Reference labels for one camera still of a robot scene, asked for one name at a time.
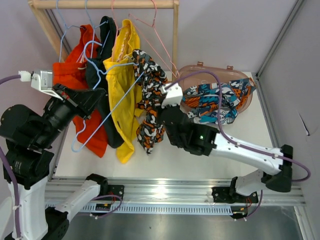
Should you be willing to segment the blue orange patterned shorts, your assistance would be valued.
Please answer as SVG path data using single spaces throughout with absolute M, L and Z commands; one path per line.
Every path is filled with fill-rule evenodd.
M 251 78 L 194 85 L 183 92 L 182 102 L 190 108 L 188 118 L 196 124 L 232 124 L 256 90 Z

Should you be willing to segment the camouflage orange black shorts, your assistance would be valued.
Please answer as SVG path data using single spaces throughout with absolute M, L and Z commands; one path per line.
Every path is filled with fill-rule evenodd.
M 146 154 L 150 155 L 155 145 L 164 139 L 165 127 L 157 120 L 156 100 L 163 96 L 161 87 L 168 83 L 168 78 L 161 66 L 145 51 L 134 49 L 132 60 L 136 84 L 141 87 L 141 101 L 135 106 L 146 113 L 136 136 Z

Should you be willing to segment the yellow shorts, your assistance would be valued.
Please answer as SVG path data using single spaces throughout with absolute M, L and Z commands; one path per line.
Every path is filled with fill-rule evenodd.
M 111 117 L 123 139 L 123 144 L 116 148 L 116 157 L 125 164 L 135 152 L 133 141 L 139 127 L 137 117 L 142 113 L 136 108 L 136 103 L 142 100 L 142 91 L 135 83 L 132 60 L 133 50 L 140 48 L 140 37 L 131 20 L 124 19 L 122 25 L 116 50 L 120 62 L 113 62 L 111 56 L 103 61 L 103 65 L 106 69 Z

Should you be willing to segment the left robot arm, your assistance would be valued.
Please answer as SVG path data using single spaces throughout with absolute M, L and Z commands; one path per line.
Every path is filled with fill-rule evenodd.
M 9 107 L 0 118 L 4 178 L 14 200 L 14 229 L 9 240 L 61 240 L 72 219 L 92 199 L 108 196 L 108 180 L 90 174 L 64 203 L 45 206 L 45 190 L 54 158 L 52 143 L 75 117 L 87 120 L 106 95 L 102 88 L 71 89 L 62 84 L 39 115 L 23 104 Z

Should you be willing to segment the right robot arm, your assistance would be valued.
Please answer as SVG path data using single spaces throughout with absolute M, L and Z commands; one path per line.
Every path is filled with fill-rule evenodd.
M 268 148 L 223 136 L 215 127 L 189 121 L 179 106 L 157 108 L 157 121 L 164 125 L 171 145 L 196 156 L 223 157 L 235 160 L 256 170 L 245 176 L 235 176 L 230 185 L 213 187 L 215 203 L 258 202 L 257 193 L 268 189 L 289 193 L 292 188 L 292 163 L 283 157 L 292 157 L 293 148 Z

